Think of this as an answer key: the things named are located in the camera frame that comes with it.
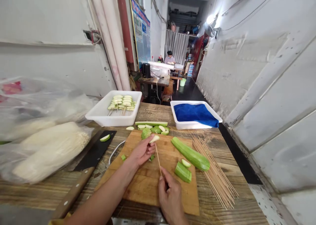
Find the sign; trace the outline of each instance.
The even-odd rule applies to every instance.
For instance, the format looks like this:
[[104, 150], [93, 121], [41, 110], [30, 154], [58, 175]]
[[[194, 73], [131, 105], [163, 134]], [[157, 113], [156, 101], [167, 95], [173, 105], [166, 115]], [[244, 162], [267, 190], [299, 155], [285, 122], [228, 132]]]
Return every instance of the sign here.
[[138, 69], [150, 61], [150, 21], [135, 0], [131, 1]]

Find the plastic bag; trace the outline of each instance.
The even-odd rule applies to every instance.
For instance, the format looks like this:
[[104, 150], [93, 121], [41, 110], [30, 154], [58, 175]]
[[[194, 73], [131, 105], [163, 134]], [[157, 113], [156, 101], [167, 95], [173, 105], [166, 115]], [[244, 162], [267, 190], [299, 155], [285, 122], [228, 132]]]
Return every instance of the plastic bag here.
[[34, 184], [69, 163], [88, 144], [93, 128], [68, 122], [41, 130], [20, 142], [0, 146], [4, 180]]
[[0, 141], [25, 138], [65, 122], [86, 123], [85, 114], [97, 104], [75, 86], [39, 78], [0, 81]]

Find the hand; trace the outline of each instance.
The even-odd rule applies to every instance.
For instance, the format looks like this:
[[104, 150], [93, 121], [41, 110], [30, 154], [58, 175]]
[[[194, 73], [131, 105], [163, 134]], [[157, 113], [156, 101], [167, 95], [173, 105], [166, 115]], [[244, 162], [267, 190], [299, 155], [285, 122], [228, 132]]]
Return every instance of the hand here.
[[155, 134], [152, 134], [140, 141], [128, 158], [133, 160], [138, 166], [143, 165], [156, 152], [156, 143], [149, 144], [154, 136]]
[[181, 184], [166, 169], [160, 168], [165, 176], [159, 178], [159, 202], [162, 212], [170, 225], [187, 225], [189, 222], [183, 211]]

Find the blue cloth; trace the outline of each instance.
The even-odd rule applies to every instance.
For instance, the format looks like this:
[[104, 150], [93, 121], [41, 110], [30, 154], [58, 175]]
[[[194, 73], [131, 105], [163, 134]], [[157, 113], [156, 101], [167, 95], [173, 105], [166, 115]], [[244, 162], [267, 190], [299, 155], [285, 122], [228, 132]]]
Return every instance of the blue cloth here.
[[197, 121], [201, 124], [218, 128], [218, 119], [207, 110], [204, 104], [179, 104], [174, 106], [178, 121]]

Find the kitchen knife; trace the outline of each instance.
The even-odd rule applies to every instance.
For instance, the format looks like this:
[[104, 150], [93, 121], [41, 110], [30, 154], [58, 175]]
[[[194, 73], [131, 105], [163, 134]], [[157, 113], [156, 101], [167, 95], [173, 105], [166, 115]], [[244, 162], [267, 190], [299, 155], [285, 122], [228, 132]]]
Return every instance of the kitchen knife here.
[[[86, 186], [88, 180], [93, 174], [95, 167], [98, 165], [103, 154], [109, 147], [115, 133], [116, 131], [98, 131], [87, 144], [87, 154], [82, 158], [82, 160], [74, 169], [74, 171], [81, 171], [81, 175], [55, 209], [52, 219], [64, 218], [66, 216]], [[108, 134], [111, 135], [110, 139], [105, 142], [101, 142], [100, 139], [107, 136]]]

